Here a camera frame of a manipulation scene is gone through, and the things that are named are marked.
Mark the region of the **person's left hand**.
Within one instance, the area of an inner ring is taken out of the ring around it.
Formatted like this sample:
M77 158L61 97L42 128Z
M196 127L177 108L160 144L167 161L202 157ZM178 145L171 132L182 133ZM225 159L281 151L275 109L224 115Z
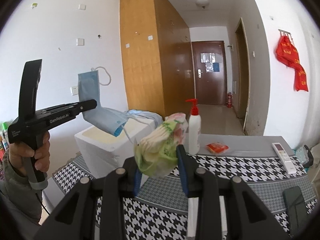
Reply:
M43 145L36 151L30 148L24 142L15 142L9 147L9 161L16 172L22 176L26 177L27 172L23 166L23 158L34 157L36 159L35 168L41 172L47 172L50 165L50 134L49 132L43 135Z

